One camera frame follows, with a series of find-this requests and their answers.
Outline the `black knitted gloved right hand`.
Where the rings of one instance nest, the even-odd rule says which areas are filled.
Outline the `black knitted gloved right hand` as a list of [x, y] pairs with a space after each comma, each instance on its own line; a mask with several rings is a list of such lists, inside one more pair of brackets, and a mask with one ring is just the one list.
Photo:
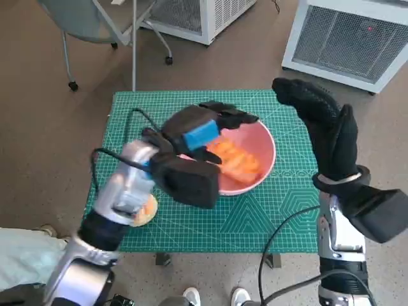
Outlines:
[[318, 173], [336, 182], [356, 175], [358, 128], [352, 106], [340, 107], [324, 89], [299, 79], [275, 78], [272, 89], [305, 124]]

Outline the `bare black left hand blue tape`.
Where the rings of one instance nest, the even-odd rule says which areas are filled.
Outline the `bare black left hand blue tape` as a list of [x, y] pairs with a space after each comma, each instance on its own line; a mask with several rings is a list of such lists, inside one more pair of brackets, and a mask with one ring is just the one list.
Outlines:
[[238, 129], [253, 124], [259, 117], [239, 110], [233, 104], [208, 101], [189, 105], [170, 117], [161, 128], [162, 135], [173, 145], [176, 154], [195, 160], [221, 164], [220, 157], [207, 150], [223, 129]]

